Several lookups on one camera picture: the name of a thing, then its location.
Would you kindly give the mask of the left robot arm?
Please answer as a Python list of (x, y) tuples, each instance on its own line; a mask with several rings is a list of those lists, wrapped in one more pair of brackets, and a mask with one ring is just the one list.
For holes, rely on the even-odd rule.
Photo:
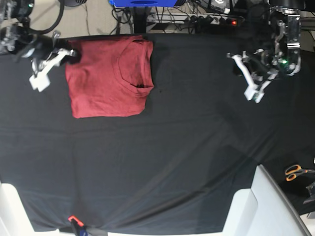
[(277, 79), (294, 76), (301, 69), (301, 15), (304, 0), (268, 0), (263, 31), (269, 38), (258, 34), (258, 48), (244, 50), (241, 54), (227, 53), (234, 60), (234, 72), (244, 76), (247, 88), (244, 96), (248, 101), (259, 103), (265, 88)]

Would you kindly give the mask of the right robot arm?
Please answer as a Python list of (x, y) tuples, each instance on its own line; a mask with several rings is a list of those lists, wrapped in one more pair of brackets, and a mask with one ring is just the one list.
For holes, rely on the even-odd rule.
[(18, 62), (22, 58), (31, 60), (32, 75), (29, 82), (33, 90), (44, 91), (50, 85), (49, 71), (65, 62), (78, 63), (81, 54), (66, 40), (60, 39), (55, 28), (60, 23), (66, 1), (61, 0), (56, 21), (47, 29), (35, 30), (30, 27), (33, 0), (2, 0), (0, 21), (8, 26), (0, 29), (0, 52), (9, 53)]

